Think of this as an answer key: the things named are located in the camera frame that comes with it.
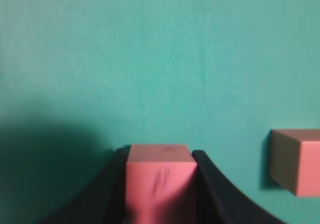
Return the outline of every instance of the black curved holder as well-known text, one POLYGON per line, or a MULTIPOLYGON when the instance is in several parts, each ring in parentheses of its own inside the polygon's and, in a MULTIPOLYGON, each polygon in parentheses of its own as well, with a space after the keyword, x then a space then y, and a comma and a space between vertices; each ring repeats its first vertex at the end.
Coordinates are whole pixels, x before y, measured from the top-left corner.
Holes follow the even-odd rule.
MULTIPOLYGON (((62 209, 38 224, 123 224, 129 152, 117 149, 101 173, 62 209)), ((239 191, 202 150, 197 162, 197 224, 282 224, 239 191)))

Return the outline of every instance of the block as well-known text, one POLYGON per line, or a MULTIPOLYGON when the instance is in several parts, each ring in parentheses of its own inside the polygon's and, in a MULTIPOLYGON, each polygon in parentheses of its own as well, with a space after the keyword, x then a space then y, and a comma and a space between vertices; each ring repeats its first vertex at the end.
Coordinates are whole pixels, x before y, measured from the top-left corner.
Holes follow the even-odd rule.
POLYGON ((132 145, 126 163, 126 223, 195 224, 196 167, 186 145, 132 145))
POLYGON ((320 196, 320 129, 271 132, 270 175, 297 197, 320 196))

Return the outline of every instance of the cube top face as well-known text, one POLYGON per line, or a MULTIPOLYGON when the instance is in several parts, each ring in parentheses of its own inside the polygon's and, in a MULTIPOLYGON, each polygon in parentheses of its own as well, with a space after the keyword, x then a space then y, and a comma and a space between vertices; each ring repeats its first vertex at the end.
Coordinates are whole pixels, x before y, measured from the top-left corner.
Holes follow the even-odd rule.
POLYGON ((274 131, 297 141, 312 141, 320 143, 320 129, 279 129, 274 131))
POLYGON ((320 196, 320 129, 273 130, 270 174, 298 197, 320 196))
POLYGON ((127 163, 132 162, 190 162, 196 163, 186 145, 134 144, 127 163))

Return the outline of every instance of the pink foam block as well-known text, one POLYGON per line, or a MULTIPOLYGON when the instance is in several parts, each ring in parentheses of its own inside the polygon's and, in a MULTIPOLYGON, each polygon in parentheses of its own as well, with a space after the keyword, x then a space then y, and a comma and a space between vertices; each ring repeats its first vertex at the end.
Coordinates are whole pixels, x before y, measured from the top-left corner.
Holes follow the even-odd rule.
POLYGON ((320 196, 320 129, 271 133, 271 177, 298 197, 320 196))
POLYGON ((132 145, 126 164, 128 222, 195 224, 196 167, 185 145, 132 145))

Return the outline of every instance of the teal wall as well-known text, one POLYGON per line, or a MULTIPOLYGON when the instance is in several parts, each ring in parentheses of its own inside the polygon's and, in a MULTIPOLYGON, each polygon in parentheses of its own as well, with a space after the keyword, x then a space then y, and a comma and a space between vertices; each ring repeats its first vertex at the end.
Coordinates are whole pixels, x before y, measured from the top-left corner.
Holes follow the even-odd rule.
POLYGON ((254 201, 272 128, 320 128, 320 0, 0 0, 0 219, 33 223, 131 143, 204 149, 254 201))

